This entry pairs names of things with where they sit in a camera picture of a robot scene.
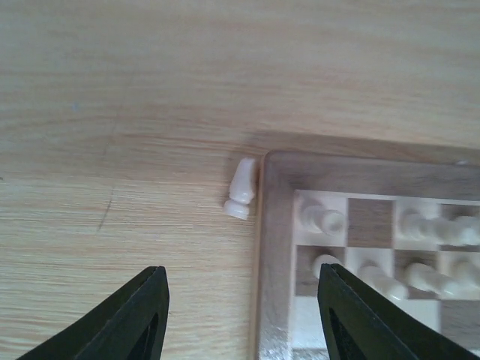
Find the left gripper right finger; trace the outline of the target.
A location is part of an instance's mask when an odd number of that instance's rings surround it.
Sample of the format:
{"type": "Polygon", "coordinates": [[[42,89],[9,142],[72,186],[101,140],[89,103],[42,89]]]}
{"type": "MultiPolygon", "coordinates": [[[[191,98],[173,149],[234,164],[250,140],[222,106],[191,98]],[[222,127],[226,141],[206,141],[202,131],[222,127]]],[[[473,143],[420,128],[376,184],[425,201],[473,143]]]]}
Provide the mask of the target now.
{"type": "Polygon", "coordinates": [[[322,264],[317,293],[330,359],[475,359],[339,264],[322,264]]]}

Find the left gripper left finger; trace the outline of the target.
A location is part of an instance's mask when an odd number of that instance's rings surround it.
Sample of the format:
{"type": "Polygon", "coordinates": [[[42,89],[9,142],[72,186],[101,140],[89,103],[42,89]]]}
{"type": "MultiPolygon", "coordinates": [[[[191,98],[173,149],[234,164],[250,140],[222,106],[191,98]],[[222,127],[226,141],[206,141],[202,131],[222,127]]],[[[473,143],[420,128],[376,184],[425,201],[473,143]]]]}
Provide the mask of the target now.
{"type": "Polygon", "coordinates": [[[159,359],[169,311],[167,272],[149,266],[21,359],[159,359]]]}

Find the white piece pair one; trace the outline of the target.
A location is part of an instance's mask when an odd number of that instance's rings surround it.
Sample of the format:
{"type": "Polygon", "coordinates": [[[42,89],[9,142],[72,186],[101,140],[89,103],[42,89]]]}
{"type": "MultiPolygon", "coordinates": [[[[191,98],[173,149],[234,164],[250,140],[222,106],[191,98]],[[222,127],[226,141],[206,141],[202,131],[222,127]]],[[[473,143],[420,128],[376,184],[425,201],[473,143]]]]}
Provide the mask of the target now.
{"type": "Polygon", "coordinates": [[[301,225],[310,233],[323,233],[327,236],[340,236],[346,228],[347,218],[334,209],[321,205],[310,205],[300,213],[301,225]]]}
{"type": "Polygon", "coordinates": [[[406,213],[401,218],[400,231],[408,239],[420,242],[454,246],[462,244],[460,225],[444,217],[426,218],[420,213],[406,213]]]}

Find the white knight chess piece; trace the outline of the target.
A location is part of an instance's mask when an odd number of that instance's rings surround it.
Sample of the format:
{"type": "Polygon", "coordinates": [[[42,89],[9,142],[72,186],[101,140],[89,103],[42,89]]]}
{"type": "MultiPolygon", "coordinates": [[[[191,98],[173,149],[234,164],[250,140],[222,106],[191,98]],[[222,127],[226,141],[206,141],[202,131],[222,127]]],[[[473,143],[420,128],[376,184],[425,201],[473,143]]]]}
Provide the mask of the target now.
{"type": "Polygon", "coordinates": [[[224,212],[234,218],[247,220],[249,205],[256,195],[257,161],[252,157],[240,160],[229,186],[229,199],[224,212]]]}

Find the white pawn board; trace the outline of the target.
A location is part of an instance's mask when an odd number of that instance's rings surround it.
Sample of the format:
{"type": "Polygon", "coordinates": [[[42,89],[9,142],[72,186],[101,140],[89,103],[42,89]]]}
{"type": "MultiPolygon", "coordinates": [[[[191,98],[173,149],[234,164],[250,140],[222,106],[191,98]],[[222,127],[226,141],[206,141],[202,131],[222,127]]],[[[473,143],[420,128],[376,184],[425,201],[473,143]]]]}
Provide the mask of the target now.
{"type": "Polygon", "coordinates": [[[408,296],[407,287],[400,281],[388,276],[375,265],[363,266],[358,276],[370,287],[391,301],[400,301],[408,296]]]}

